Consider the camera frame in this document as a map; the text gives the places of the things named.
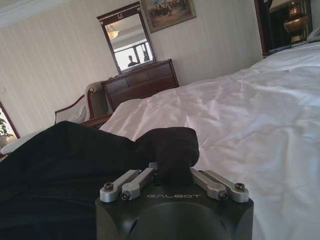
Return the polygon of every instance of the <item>striped wallpaper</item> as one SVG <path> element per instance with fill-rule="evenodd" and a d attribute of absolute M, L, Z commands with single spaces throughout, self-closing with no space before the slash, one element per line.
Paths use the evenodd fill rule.
<path fill-rule="evenodd" d="M 54 111 L 117 70 L 96 17 L 134 0 L 71 0 L 0 28 L 0 100 L 21 136 L 54 123 Z M 194 0 L 197 18 L 150 35 L 172 58 L 180 85 L 261 59 L 253 0 Z"/>

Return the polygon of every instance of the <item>green leaves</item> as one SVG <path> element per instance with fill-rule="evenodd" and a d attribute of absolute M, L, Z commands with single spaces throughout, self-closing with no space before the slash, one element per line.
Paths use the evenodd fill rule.
<path fill-rule="evenodd" d="M 7 128 L 5 125 L 6 121 L 3 118 L 0 118 L 0 136 L 6 135 L 8 138 L 12 137 L 13 135 L 7 132 Z"/>

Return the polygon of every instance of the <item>black cloth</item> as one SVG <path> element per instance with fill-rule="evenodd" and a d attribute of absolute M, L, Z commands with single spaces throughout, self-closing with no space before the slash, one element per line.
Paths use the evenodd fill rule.
<path fill-rule="evenodd" d="M 128 68 L 129 68 L 129 67 L 133 67 L 133 66 L 135 66 L 135 65 L 138 65 L 138 63 L 135 62 L 135 61 L 132 61 L 132 62 L 130 62 L 130 63 L 128 64 Z"/>
<path fill-rule="evenodd" d="M 190 128 L 154 129 L 133 142 L 58 123 L 0 162 L 0 240 L 94 240 L 95 200 L 104 183 L 156 161 L 163 183 L 188 185 L 198 158 Z"/>

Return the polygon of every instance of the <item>framed painting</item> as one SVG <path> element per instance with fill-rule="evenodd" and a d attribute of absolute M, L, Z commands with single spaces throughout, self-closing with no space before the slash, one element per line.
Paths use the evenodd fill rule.
<path fill-rule="evenodd" d="M 141 0 L 141 4 L 151 33 L 197 17 L 193 0 Z"/>

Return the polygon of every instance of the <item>screw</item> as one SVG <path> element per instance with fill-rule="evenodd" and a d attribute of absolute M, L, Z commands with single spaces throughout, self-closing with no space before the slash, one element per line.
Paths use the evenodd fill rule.
<path fill-rule="evenodd" d="M 123 191 L 121 194 L 120 194 L 120 197 L 123 201 L 128 201 L 129 198 L 131 197 L 131 194 L 130 192 L 128 191 Z"/>
<path fill-rule="evenodd" d="M 218 198 L 219 200 L 227 200 L 228 199 L 228 194 L 225 191 L 221 191 L 218 194 Z"/>
<path fill-rule="evenodd" d="M 106 191 L 111 191 L 112 189 L 114 189 L 114 184 L 112 182 L 107 182 L 104 186 L 103 186 L 104 190 Z"/>
<path fill-rule="evenodd" d="M 246 186 L 243 183 L 239 183 L 239 182 L 236 183 L 234 185 L 234 187 L 235 187 L 235 189 L 237 189 L 237 190 L 239 190 L 241 192 L 243 192 L 246 189 Z"/>

